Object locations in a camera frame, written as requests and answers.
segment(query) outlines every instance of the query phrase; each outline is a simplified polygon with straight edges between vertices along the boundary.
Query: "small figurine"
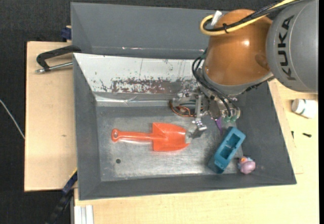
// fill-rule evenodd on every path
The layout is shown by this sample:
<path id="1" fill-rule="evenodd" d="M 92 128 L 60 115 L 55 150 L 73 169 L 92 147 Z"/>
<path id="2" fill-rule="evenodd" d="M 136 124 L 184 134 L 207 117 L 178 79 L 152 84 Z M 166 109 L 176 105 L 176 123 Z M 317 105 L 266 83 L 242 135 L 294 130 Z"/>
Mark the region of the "small figurine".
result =
<path id="1" fill-rule="evenodd" d="M 249 174 L 255 169 L 255 162 L 249 157 L 241 157 L 237 167 L 243 174 Z"/>

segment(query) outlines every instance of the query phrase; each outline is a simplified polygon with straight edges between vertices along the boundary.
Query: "black cable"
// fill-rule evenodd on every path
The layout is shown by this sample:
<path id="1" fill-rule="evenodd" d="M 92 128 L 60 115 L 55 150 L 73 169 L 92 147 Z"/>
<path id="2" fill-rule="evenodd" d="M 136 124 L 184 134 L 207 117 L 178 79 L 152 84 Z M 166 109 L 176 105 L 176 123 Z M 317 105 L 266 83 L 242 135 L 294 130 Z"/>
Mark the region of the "black cable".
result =
<path id="1" fill-rule="evenodd" d="M 225 99 L 227 99 L 229 102 L 230 99 L 227 97 L 227 95 L 225 95 L 223 92 L 221 92 L 220 90 L 216 89 L 214 86 L 212 86 L 211 84 L 209 84 L 203 77 L 200 77 L 198 74 L 197 74 L 197 70 L 202 62 L 202 60 L 204 59 L 204 55 L 205 53 L 207 52 L 207 50 L 205 50 L 205 52 L 197 57 L 194 62 L 192 63 L 192 67 L 191 67 L 191 70 L 192 70 L 192 74 L 193 76 L 196 78 L 197 82 L 200 83 L 202 86 L 204 86 L 205 88 L 207 88 L 208 90 L 211 90 L 212 92 L 216 93 L 217 96 L 219 97 L 219 99 L 224 103 L 226 109 L 227 109 L 227 112 L 228 112 L 228 117 L 231 117 L 231 110 L 230 110 L 230 107 L 228 106 L 228 103 L 226 102 Z"/>

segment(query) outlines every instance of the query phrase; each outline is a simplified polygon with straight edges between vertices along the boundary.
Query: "blue toy block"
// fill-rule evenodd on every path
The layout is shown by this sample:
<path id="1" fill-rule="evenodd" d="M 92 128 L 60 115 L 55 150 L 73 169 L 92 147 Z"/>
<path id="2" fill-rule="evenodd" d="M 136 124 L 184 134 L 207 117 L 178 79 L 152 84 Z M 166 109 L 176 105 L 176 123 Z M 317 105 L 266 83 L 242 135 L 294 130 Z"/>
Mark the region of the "blue toy block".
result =
<path id="1" fill-rule="evenodd" d="M 214 155 L 214 163 L 217 166 L 217 173 L 223 173 L 236 151 L 245 139 L 245 134 L 235 127 L 229 127 L 224 139 Z"/>

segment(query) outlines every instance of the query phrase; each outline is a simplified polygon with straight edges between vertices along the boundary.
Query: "blue plastic object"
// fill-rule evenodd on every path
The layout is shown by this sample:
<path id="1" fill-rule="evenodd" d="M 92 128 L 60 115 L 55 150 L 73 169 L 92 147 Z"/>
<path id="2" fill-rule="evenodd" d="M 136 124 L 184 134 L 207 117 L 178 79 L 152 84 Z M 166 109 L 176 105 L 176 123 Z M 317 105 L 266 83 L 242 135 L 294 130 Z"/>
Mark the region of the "blue plastic object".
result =
<path id="1" fill-rule="evenodd" d="M 68 27 L 65 27 L 64 29 L 61 30 L 61 37 L 66 40 L 71 40 L 72 39 L 72 30 Z"/>
<path id="2" fill-rule="evenodd" d="M 223 173 L 238 148 L 245 139 L 245 134 L 235 127 L 229 127 L 224 135 L 224 140 L 214 155 L 217 173 Z"/>

